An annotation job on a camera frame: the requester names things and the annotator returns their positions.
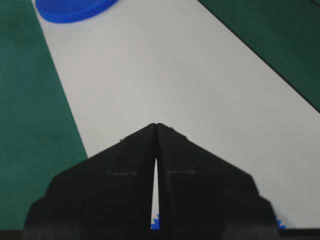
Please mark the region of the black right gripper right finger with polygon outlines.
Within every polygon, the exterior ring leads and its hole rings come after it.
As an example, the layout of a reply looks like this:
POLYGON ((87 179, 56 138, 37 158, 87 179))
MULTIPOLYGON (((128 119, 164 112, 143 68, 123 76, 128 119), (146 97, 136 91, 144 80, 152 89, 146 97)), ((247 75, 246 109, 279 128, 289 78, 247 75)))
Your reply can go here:
POLYGON ((277 240, 271 203, 253 177, 157 125, 160 231, 167 240, 277 240))

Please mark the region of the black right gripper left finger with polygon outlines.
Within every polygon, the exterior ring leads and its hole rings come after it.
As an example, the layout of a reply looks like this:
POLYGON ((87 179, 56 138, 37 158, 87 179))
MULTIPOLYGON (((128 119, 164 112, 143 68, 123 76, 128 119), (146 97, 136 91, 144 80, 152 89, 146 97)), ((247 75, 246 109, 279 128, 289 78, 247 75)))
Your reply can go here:
POLYGON ((146 240, 151 231, 154 123, 54 176, 27 214, 25 240, 146 240))

